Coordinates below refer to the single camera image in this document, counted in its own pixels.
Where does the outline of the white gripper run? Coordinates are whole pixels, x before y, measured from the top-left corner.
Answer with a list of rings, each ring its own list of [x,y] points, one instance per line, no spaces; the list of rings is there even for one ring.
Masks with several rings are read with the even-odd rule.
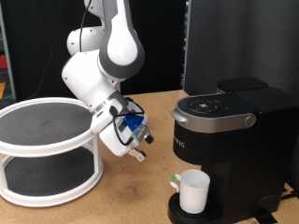
[[[143,139],[148,144],[154,141],[146,126],[147,115],[133,99],[125,98],[127,106],[112,99],[98,109],[92,118],[91,131],[98,133],[102,142],[116,156],[129,154],[143,161],[146,154],[137,147]]]

